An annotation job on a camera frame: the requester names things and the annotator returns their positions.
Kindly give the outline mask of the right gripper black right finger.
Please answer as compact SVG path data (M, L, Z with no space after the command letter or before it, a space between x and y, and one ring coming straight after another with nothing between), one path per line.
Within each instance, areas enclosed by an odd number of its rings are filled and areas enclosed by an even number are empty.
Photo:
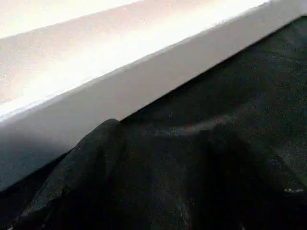
M247 230L284 230L284 186L276 158L240 138L210 138L208 153L216 163L227 201Z

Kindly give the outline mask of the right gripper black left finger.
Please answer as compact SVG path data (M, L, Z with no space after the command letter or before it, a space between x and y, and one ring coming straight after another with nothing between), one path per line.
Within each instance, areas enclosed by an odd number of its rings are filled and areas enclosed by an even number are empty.
M83 137L55 166L14 230L131 230L127 138L109 119Z

